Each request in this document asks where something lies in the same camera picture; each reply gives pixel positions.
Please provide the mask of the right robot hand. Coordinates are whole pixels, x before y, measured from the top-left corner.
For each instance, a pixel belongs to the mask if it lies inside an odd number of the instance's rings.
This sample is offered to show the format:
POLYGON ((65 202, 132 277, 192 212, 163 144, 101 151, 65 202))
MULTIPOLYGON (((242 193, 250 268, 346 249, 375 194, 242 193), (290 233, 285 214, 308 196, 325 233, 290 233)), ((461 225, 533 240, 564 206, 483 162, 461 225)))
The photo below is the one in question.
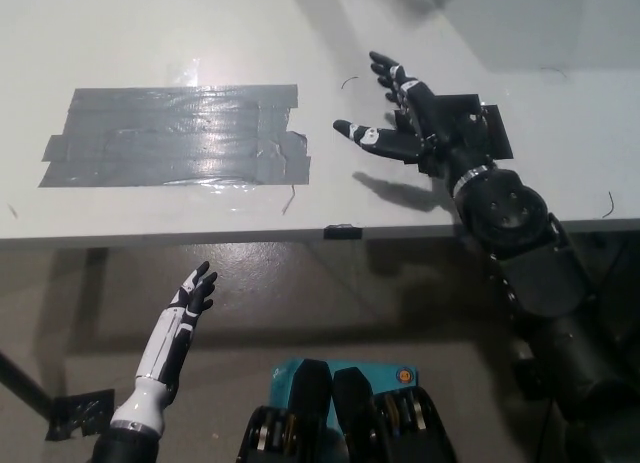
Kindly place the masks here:
POLYGON ((433 178, 457 181, 470 170, 496 164, 486 151, 473 147, 453 114, 438 106, 426 83, 409 75, 404 66, 371 51, 371 70, 387 89, 386 98, 397 105, 393 129, 336 120, 333 128, 364 151, 415 164, 433 178))

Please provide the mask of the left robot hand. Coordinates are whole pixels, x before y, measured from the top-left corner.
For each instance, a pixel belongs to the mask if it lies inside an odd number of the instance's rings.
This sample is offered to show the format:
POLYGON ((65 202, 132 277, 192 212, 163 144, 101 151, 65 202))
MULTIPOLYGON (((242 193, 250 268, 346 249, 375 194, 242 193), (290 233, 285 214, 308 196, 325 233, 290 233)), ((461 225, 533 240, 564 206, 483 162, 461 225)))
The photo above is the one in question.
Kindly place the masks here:
POLYGON ((138 366, 136 377, 175 387, 201 315, 213 305, 216 272, 204 261, 178 288, 161 312, 138 366))

